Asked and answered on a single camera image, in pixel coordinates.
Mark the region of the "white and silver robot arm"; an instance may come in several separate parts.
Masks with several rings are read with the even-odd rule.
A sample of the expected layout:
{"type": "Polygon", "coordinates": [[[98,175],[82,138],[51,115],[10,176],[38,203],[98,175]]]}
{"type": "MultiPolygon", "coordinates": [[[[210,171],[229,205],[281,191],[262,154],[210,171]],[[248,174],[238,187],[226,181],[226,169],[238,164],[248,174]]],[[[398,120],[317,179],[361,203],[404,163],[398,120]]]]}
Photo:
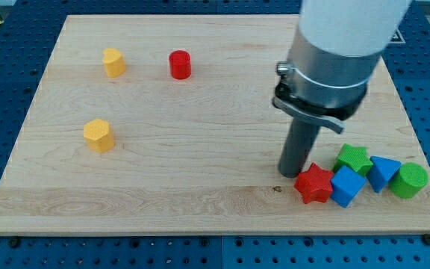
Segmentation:
{"type": "Polygon", "coordinates": [[[304,0],[293,43],[278,62],[273,104],[292,131],[341,133],[367,91],[411,0],[304,0]]]}

